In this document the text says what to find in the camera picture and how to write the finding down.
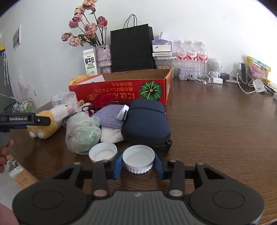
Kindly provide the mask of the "person's left hand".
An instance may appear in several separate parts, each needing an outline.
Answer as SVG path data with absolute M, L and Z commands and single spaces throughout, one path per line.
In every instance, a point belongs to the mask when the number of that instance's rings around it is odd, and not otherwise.
M 1 149 L 1 156 L 0 156 L 0 173 L 4 173 L 5 168 L 4 166 L 7 164 L 7 156 L 9 155 L 9 147 L 14 145 L 13 140 L 9 140 L 6 147 Z

